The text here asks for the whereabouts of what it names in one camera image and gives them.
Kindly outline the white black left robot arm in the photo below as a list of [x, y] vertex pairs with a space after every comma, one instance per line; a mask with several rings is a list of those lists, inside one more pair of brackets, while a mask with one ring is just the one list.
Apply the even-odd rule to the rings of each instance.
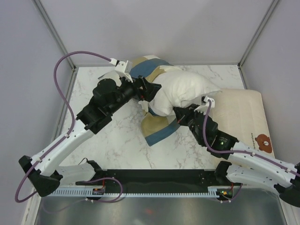
[[150, 102], [161, 89], [139, 76], [132, 81], [121, 78], [121, 86], [113, 79], [103, 79], [92, 91], [89, 103], [72, 119], [70, 129], [38, 154], [22, 156], [19, 164], [36, 192], [45, 197], [63, 183], [88, 181], [97, 185], [102, 181], [98, 165], [92, 161], [83, 165], [60, 167], [61, 162], [78, 146], [97, 134], [112, 121], [112, 115], [129, 100], [137, 98]]

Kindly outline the blue beige checkered pillowcase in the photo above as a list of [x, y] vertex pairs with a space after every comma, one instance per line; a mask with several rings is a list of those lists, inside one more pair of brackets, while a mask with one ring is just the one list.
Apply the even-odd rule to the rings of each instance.
[[[155, 55], [142, 56], [131, 60], [132, 78], [143, 76], [150, 83], [161, 84], [162, 74], [169, 74], [172, 71], [181, 71], [181, 68], [171, 65]], [[142, 134], [149, 146], [152, 146], [171, 134], [180, 127], [177, 123], [173, 107], [165, 96], [163, 89], [160, 89], [152, 102], [142, 103], [144, 118], [141, 122]]]

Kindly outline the white pillow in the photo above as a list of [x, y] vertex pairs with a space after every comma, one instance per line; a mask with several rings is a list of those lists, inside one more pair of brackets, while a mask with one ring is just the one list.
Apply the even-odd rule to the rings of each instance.
[[152, 101], [139, 101], [142, 109], [158, 116], [174, 115], [173, 108], [199, 105], [203, 96], [213, 96], [221, 89], [206, 77], [197, 73], [173, 69], [158, 69], [146, 77], [150, 83], [161, 85]]

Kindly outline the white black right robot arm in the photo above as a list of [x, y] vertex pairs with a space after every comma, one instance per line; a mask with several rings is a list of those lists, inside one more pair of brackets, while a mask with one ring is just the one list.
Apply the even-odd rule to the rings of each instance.
[[218, 129], [209, 116], [212, 99], [203, 105], [174, 107], [177, 122], [192, 132], [197, 143], [220, 158], [214, 173], [216, 183], [227, 182], [257, 186], [271, 191], [284, 202], [300, 205], [300, 166], [270, 157], [236, 137]]

